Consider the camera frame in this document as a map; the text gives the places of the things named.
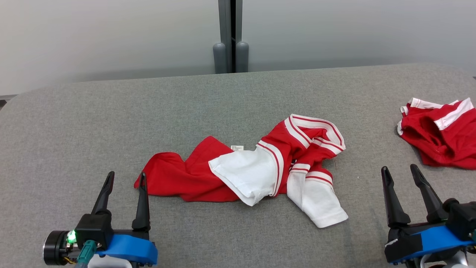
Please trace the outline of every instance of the red stripe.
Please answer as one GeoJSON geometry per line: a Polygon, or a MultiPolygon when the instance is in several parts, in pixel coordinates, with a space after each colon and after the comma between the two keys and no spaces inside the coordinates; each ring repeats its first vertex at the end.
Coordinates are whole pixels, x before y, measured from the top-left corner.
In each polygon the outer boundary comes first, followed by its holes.
{"type": "Polygon", "coordinates": [[[321,177],[308,176],[308,177],[306,177],[306,178],[314,178],[314,179],[318,179],[318,180],[323,180],[323,181],[328,182],[328,183],[330,183],[330,184],[332,185],[332,182],[330,182],[330,181],[328,181],[328,180],[326,180],[326,179],[324,179],[324,178],[321,178],[321,177]]]}
{"type": "Polygon", "coordinates": [[[304,170],[304,171],[309,171],[308,169],[305,169],[305,168],[292,168],[291,170],[304,170]]]}
{"type": "Polygon", "coordinates": [[[318,141],[320,141],[320,142],[322,142],[322,143],[324,143],[324,144],[327,144],[327,145],[332,145],[332,146],[334,146],[335,148],[339,149],[341,152],[343,151],[343,150],[342,150],[342,148],[338,147],[338,146],[337,146],[337,145],[335,145],[335,144],[332,144],[332,143],[326,143],[326,142],[324,142],[324,141],[321,141],[321,140],[319,140],[319,139],[316,139],[316,140],[318,140],[318,141]]]}
{"type": "Polygon", "coordinates": [[[303,135],[301,132],[299,132],[296,127],[294,126],[293,122],[291,121],[290,118],[289,119],[289,123],[291,124],[292,128],[294,128],[294,130],[299,134],[301,135],[301,137],[303,137],[308,143],[311,143],[311,140],[309,140],[309,137],[306,137],[305,135],[303,135]]]}
{"type": "Polygon", "coordinates": [[[273,156],[274,156],[274,159],[275,159],[275,161],[276,161],[276,165],[278,166],[278,177],[276,178],[276,183],[275,183],[275,186],[274,186],[275,188],[274,188],[274,190],[273,190],[273,196],[275,196],[274,193],[276,193],[276,194],[278,193],[277,187],[279,187],[279,185],[278,185],[278,180],[279,180],[279,161],[278,161],[278,157],[277,157],[276,154],[275,154],[271,149],[269,149],[268,147],[266,147],[266,146],[264,146],[264,145],[261,145],[261,144],[257,144],[257,145],[259,145],[259,146],[261,146],[261,147],[267,149],[268,151],[270,151],[270,152],[273,154],[273,156]]]}
{"type": "Polygon", "coordinates": [[[328,124],[332,127],[332,130],[334,130],[334,132],[336,133],[336,136],[337,138],[339,138],[339,141],[340,141],[340,145],[342,145],[342,140],[340,138],[340,135],[337,133],[336,129],[334,128],[334,126],[332,124],[329,124],[329,122],[325,122],[325,121],[321,121],[321,120],[315,120],[315,119],[307,119],[307,118],[302,118],[302,117],[298,117],[298,116],[293,116],[293,118],[296,118],[296,119],[301,119],[301,120],[305,120],[305,121],[311,121],[311,122],[319,122],[319,123],[325,123],[325,124],[328,124]]]}

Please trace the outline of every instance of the yellow wire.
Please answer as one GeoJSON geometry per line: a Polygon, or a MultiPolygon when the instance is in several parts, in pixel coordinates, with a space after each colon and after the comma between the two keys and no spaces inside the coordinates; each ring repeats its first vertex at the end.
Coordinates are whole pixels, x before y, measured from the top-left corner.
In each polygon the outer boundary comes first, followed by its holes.
{"type": "Polygon", "coordinates": [[[69,264],[73,264],[73,263],[74,263],[74,262],[71,261],[68,257],[64,257],[64,259],[65,259],[67,262],[69,262],[69,264]]]}

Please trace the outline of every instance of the robotic arm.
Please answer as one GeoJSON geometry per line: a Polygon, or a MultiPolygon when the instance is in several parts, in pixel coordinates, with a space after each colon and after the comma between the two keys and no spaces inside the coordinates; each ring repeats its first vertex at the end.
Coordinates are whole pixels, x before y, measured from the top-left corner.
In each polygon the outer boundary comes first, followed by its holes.
{"type": "Polygon", "coordinates": [[[76,264],[77,268],[138,268],[157,264],[158,251],[149,241],[149,197],[145,173],[139,182],[139,202],[132,230],[113,230],[107,210],[114,184],[111,171],[90,214],[84,214],[72,231],[52,231],[43,246],[47,265],[76,264]]]}
{"type": "Polygon", "coordinates": [[[476,202],[460,204],[450,198],[443,204],[418,166],[410,166],[413,179],[425,202],[427,222],[410,224],[393,189],[394,181],[386,166],[382,182],[387,210],[388,242],[385,256],[389,263],[403,263],[407,268],[423,268],[425,263],[446,262],[446,266],[469,266],[467,253],[476,253],[476,202]]]}

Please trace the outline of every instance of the teal connector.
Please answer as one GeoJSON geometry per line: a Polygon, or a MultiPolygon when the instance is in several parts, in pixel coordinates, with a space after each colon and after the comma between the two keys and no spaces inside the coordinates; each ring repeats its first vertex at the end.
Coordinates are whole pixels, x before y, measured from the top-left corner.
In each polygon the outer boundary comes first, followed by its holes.
{"type": "Polygon", "coordinates": [[[92,259],[94,254],[96,254],[97,249],[98,247],[96,246],[96,242],[93,240],[86,241],[79,254],[78,263],[76,264],[75,268],[87,268],[89,261],[92,259]]]}

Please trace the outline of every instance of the green led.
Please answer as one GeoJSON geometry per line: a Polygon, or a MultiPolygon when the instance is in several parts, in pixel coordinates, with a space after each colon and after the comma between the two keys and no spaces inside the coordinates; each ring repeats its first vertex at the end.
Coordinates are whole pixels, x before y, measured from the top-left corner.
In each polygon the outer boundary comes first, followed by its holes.
{"type": "Polygon", "coordinates": [[[67,239],[68,243],[70,244],[74,244],[76,243],[76,231],[75,230],[72,230],[68,233],[68,239],[67,239]]]}

